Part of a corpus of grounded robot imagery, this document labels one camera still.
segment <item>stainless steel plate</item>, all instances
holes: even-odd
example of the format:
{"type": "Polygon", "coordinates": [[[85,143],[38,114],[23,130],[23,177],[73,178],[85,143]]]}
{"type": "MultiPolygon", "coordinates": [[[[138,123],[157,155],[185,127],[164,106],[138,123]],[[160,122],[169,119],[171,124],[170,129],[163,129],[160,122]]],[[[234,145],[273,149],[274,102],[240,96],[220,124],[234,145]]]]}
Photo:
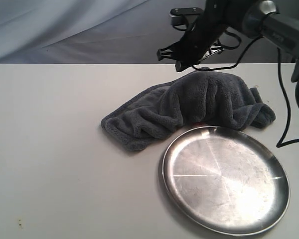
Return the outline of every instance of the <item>stainless steel plate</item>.
{"type": "Polygon", "coordinates": [[[168,147],[162,173],[180,209],[222,234],[266,231],[288,207],[282,166],[266,147],[239,131],[201,127],[182,134],[168,147]]]}

